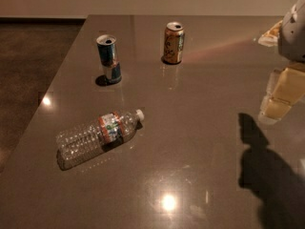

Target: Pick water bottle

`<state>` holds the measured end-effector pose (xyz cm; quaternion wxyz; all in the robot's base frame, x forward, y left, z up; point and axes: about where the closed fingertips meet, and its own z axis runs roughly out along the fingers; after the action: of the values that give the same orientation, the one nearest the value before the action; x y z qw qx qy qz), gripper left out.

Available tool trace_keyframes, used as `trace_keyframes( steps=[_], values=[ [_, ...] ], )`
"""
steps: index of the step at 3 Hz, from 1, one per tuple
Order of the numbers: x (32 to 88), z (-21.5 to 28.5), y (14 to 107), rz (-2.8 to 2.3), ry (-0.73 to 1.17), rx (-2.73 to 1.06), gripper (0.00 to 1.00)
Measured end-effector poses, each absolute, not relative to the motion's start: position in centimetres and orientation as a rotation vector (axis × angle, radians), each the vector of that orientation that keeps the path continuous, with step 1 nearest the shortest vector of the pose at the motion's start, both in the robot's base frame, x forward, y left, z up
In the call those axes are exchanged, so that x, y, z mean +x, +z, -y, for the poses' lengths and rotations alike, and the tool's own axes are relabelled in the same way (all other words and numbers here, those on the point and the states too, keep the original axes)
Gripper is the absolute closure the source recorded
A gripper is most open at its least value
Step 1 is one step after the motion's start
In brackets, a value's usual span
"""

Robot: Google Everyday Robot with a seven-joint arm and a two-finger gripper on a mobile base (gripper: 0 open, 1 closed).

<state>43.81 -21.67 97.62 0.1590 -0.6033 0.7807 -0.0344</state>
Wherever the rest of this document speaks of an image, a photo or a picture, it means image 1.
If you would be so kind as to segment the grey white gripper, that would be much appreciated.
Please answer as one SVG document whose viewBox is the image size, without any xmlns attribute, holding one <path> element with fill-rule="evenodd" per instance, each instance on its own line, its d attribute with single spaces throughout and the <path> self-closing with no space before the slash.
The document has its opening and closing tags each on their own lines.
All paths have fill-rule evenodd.
<svg viewBox="0 0 305 229">
<path fill-rule="evenodd" d="M 305 0 L 297 0 L 291 9 L 258 39 L 266 47 L 276 47 L 291 61 L 285 69 L 270 74 L 260 106 L 258 120 L 276 124 L 305 96 Z"/>
</svg>

